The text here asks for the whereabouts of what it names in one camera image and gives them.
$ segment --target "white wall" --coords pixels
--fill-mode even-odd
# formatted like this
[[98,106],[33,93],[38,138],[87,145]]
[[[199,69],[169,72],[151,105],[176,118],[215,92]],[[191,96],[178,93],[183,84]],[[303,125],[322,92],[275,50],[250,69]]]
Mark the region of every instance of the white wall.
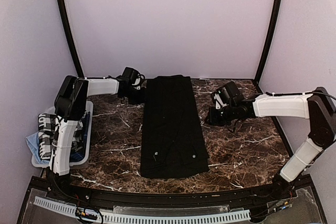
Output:
[[[264,91],[297,92],[325,87],[336,95],[336,0],[282,0]],[[309,122],[279,119],[294,150],[306,139]],[[336,145],[310,169],[329,223],[336,223]]]
[[254,78],[273,0],[66,0],[86,76]]
[[0,223],[16,223],[31,175],[25,136],[75,74],[56,0],[0,0]]

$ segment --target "blue cloth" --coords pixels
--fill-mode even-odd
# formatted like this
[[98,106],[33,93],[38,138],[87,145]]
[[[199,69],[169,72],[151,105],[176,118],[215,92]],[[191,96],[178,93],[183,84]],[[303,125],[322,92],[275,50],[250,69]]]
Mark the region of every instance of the blue cloth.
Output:
[[49,164],[49,160],[41,160],[40,156],[38,155],[39,152],[38,132],[26,137],[26,142],[38,164],[43,165]]
[[[70,153],[70,162],[79,162],[85,157],[85,148],[86,148],[86,141],[88,138],[88,129],[89,129],[89,120],[90,119],[90,112],[83,118],[83,151],[82,152],[71,152]],[[49,160],[42,160],[39,156],[39,139],[38,139],[38,132],[34,133],[26,137],[27,145],[32,152],[36,162],[38,164],[47,165],[49,164]]]

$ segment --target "cable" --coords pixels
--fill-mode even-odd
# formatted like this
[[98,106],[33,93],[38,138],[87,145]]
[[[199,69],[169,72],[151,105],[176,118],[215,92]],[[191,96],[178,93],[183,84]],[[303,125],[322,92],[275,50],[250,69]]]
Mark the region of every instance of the cable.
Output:
[[271,196],[271,194],[274,192],[274,190],[272,192],[270,192],[267,195],[250,195],[250,197],[257,197],[257,198],[268,198],[269,196]]
[[132,85],[132,87],[139,87],[139,86],[141,86],[142,84],[143,84],[143,82],[145,81],[145,76],[143,75],[143,74],[138,74],[138,78],[140,78],[140,81],[139,81],[139,83],[138,84],[136,84],[136,85]]
[[319,92],[319,91],[309,91],[309,92],[304,92],[304,93],[277,93],[277,94],[266,92],[265,94],[269,95],[271,97],[283,97],[283,96],[286,96],[286,95],[321,94],[321,95],[325,95],[326,97],[330,97],[330,98],[336,100],[336,97],[334,97],[330,94],[327,94],[327,93]]
[[112,76],[107,76],[106,79],[113,79],[116,80],[116,78],[112,77]]
[[[101,222],[100,222],[100,224],[104,224],[103,214],[99,211],[99,209],[97,209],[96,207],[92,206],[92,205],[89,204],[88,202],[79,199],[78,196],[77,196],[77,198],[76,198],[76,197],[73,197],[73,196],[70,196],[70,195],[66,194],[64,191],[62,191],[62,190],[59,188],[59,186],[57,185],[56,180],[55,180],[55,173],[53,172],[55,156],[53,156],[52,158],[53,158],[53,159],[52,159],[52,162],[51,162],[51,176],[52,176],[52,178],[53,178],[53,182],[54,182],[54,184],[55,184],[57,190],[58,190],[61,194],[63,194],[64,196],[66,196],[66,197],[68,197],[68,198],[70,198],[70,199],[74,199],[74,200],[77,201],[77,204],[76,204],[76,210],[78,210],[79,202],[81,202],[81,203],[87,205],[88,207],[90,207],[93,211],[95,211],[96,213],[98,213],[98,214],[100,215],[100,218],[101,218]],[[87,222],[87,221],[85,221],[85,222],[83,222],[83,223],[85,223],[85,224],[88,224],[88,223],[94,223],[94,221],[93,221],[93,222]]]
[[79,209],[78,209],[78,207],[76,208],[76,214],[77,214],[77,216],[78,216],[78,218],[79,218],[79,222],[80,223],[82,223],[82,224],[92,224],[92,223],[94,223],[96,220],[93,220],[93,222],[92,221],[88,221],[88,220],[84,220],[83,219],[83,217],[85,217],[85,218],[87,218],[87,219],[89,219],[89,214],[87,214],[86,213],[86,208],[84,208],[83,209],[83,211],[80,211]]
[[[251,217],[261,219],[261,218],[264,218],[264,217],[269,216],[271,214],[274,214],[275,212],[286,209],[287,207],[290,206],[289,203],[292,202],[292,199],[293,199],[293,193],[291,191],[289,191],[289,194],[290,194],[290,199],[289,200],[284,200],[285,202],[282,203],[280,206],[274,208],[274,206],[277,205],[279,202],[283,201],[283,199],[278,200],[277,202],[273,203],[270,207],[268,207],[266,210],[258,213],[257,215],[251,216]],[[269,212],[265,215],[262,215],[263,213],[265,213],[265,212],[267,212],[271,209],[272,209],[272,212]]]
[[234,125],[233,125],[233,129],[231,130],[229,127],[226,127],[227,130],[230,131],[231,133],[235,133],[235,132],[236,132],[236,126],[237,126],[238,121],[244,121],[244,120],[245,120],[245,119],[238,118],[238,119],[235,121]]

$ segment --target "folded cloth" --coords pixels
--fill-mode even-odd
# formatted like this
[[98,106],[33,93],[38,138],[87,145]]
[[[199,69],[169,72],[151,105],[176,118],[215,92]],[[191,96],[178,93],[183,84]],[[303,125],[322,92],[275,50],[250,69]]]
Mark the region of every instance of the folded cloth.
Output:
[[38,115],[39,156],[42,160],[50,160],[51,143],[54,139],[56,115],[43,113]]
[[90,112],[87,112],[79,122],[72,139],[70,162],[79,162],[85,157],[86,141],[88,138]]
[[49,160],[41,160],[40,155],[38,154],[39,153],[38,132],[26,137],[26,142],[38,164],[42,164],[42,165],[49,164]]
[[156,77],[146,86],[141,176],[187,178],[207,172],[209,155],[190,77]]

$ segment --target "plaid cloth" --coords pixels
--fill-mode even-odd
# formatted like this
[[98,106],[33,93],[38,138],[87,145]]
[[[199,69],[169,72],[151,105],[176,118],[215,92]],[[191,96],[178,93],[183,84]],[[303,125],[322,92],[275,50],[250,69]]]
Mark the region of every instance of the plaid cloth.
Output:
[[[58,130],[61,117],[53,114],[40,114],[38,116],[38,139],[39,139],[39,156],[42,160],[50,160],[52,144],[57,146],[57,140],[54,138],[55,131]],[[71,153],[77,153],[83,158],[80,152],[84,152],[83,144],[83,122],[78,122],[77,128],[73,135]]]

